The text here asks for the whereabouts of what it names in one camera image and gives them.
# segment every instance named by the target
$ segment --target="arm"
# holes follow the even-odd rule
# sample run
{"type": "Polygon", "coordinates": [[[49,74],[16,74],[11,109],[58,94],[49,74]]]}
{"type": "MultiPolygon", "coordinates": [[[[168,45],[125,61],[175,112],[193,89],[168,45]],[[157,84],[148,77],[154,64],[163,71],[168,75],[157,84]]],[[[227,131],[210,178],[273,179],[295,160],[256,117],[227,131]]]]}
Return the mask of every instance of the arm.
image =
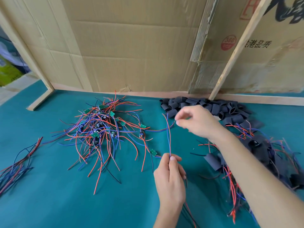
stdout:
{"type": "Polygon", "coordinates": [[[187,106],[175,119],[177,125],[218,146],[262,228],[303,227],[304,202],[222,127],[209,111],[199,105],[187,106]]]}
{"type": "Polygon", "coordinates": [[[181,161],[181,157],[174,154],[169,157],[169,153],[165,153],[154,171],[160,207],[153,228],[175,228],[186,200],[183,181],[186,172],[177,161],[181,161]]]}

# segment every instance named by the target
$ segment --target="teal table mat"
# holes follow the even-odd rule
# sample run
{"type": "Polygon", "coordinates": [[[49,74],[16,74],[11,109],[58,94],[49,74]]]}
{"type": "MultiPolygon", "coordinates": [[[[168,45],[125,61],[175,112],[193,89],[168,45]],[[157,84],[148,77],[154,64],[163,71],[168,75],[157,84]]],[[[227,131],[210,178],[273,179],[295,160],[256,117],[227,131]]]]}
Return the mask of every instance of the teal table mat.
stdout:
{"type": "MultiPolygon", "coordinates": [[[[34,144],[43,136],[43,142],[51,140],[50,132],[62,131],[68,126],[59,119],[74,123],[78,110],[95,104],[95,97],[103,94],[85,92],[56,91],[36,111],[25,108],[46,90],[41,81],[26,88],[0,107],[0,169],[11,165],[16,154],[23,148],[34,144]]],[[[163,110],[156,98],[128,97],[130,101],[141,104],[139,114],[146,126],[158,130],[166,126],[163,110]]],[[[256,119],[263,121],[263,132],[280,139],[284,137],[291,149],[302,151],[304,128],[304,107],[247,104],[256,112],[256,119]]],[[[135,109],[130,106],[124,109],[135,109]]],[[[146,133],[150,149],[159,154],[169,150],[166,132],[146,133]]],[[[171,130],[172,153],[183,158],[188,176],[187,203],[193,217],[201,228],[258,227],[246,211],[237,213],[236,224],[227,213],[232,204],[228,196],[228,183],[221,179],[201,179],[197,174],[214,176],[203,157],[190,152],[206,154],[207,148],[197,146],[196,139],[203,138],[174,126],[171,130]]],[[[121,150],[116,153],[118,171],[114,162],[108,168],[120,180],[118,184],[107,171],[101,174],[96,195],[93,195],[98,171],[87,177],[95,159],[78,171],[80,165],[67,171],[77,160],[75,146],[61,146],[57,142],[40,147],[31,160],[34,167],[8,193],[0,197],[0,227],[132,227],[151,228],[158,213],[159,200],[156,192],[152,163],[147,155],[141,172],[144,147],[137,146],[139,155],[135,161],[136,150],[127,140],[121,142],[121,150]]],[[[303,155],[299,155],[304,164],[303,155]]],[[[154,169],[159,164],[153,158],[154,169]]],[[[177,227],[192,227],[188,217],[180,216],[177,227]]]]}

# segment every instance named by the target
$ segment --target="cardboard box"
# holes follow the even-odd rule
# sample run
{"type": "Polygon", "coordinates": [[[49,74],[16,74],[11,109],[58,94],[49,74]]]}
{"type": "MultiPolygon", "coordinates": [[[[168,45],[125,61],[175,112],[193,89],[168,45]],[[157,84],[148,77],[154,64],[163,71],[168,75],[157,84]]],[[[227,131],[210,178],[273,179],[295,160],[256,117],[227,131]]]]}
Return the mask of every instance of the cardboard box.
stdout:
{"type": "MultiPolygon", "coordinates": [[[[189,93],[211,93],[260,0],[219,0],[189,93]]],[[[219,93],[301,92],[304,0],[272,0],[219,93]]]]}
{"type": "Polygon", "coordinates": [[[187,91],[197,66],[189,59],[205,4],[0,0],[54,86],[94,92],[187,91]]]}

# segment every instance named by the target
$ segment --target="red circular logo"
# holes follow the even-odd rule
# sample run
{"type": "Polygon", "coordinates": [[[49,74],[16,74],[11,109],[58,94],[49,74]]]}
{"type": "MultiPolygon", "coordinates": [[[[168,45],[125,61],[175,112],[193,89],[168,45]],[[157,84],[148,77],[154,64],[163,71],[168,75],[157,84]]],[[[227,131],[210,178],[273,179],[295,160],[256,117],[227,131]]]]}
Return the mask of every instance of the red circular logo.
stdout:
{"type": "Polygon", "coordinates": [[[221,43],[221,49],[226,51],[231,49],[237,41],[237,37],[235,35],[229,35],[221,43]]]}

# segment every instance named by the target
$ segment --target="hand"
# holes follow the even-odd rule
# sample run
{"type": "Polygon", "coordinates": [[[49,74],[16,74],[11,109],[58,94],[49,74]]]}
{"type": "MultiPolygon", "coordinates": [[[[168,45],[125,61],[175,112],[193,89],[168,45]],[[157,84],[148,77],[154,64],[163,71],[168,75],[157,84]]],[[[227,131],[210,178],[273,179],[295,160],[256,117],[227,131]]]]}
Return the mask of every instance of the hand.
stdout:
{"type": "Polygon", "coordinates": [[[183,107],[175,116],[175,120],[178,126],[211,141],[226,130],[208,110],[200,105],[183,107]]]}
{"type": "Polygon", "coordinates": [[[156,189],[160,201],[160,212],[168,216],[176,216],[181,212],[186,200],[186,189],[183,179],[186,179],[186,172],[177,162],[181,157],[169,153],[162,156],[158,168],[154,171],[156,189]]]}

